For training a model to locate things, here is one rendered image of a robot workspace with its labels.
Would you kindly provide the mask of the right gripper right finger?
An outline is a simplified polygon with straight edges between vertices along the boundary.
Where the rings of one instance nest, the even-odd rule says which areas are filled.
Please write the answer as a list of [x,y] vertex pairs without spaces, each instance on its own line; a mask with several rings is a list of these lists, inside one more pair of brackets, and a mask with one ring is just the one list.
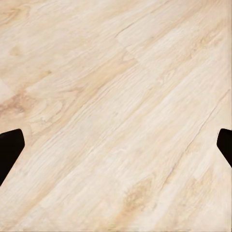
[[217,138],[217,146],[232,167],[232,130],[222,128]]

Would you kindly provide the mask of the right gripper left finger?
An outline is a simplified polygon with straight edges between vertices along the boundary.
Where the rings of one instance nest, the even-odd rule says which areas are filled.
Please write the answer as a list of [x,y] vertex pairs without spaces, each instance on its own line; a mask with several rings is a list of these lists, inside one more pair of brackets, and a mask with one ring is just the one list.
[[0,186],[25,147],[21,129],[0,134]]

